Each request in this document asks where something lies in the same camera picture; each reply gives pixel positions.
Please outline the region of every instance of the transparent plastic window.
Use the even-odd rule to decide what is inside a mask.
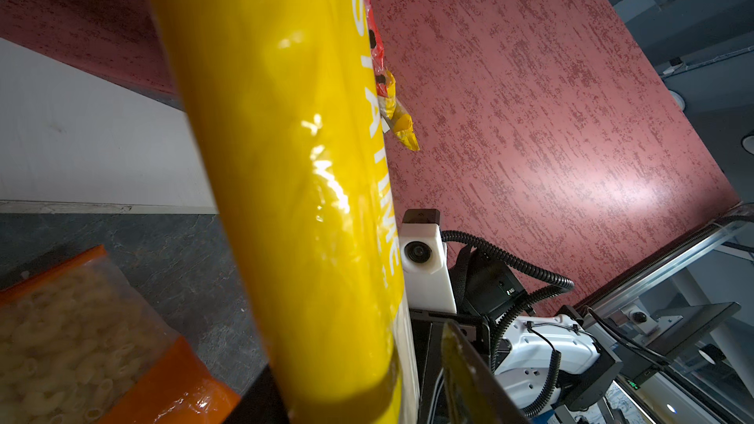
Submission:
[[[89,250],[0,292],[0,422],[99,421],[178,342],[104,248]],[[156,416],[139,422],[156,422],[171,399],[144,406]]]

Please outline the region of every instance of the snack package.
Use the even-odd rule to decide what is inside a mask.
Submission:
[[[395,96],[395,77],[384,66],[384,45],[377,30],[374,11],[370,0],[364,0],[366,25],[370,31],[372,48],[372,70],[377,83],[377,100],[380,113],[387,126],[403,146],[412,151],[419,150],[419,141],[414,133],[414,122],[409,112],[398,102]]]
[[[0,292],[0,422],[222,422],[239,397],[102,246]]]

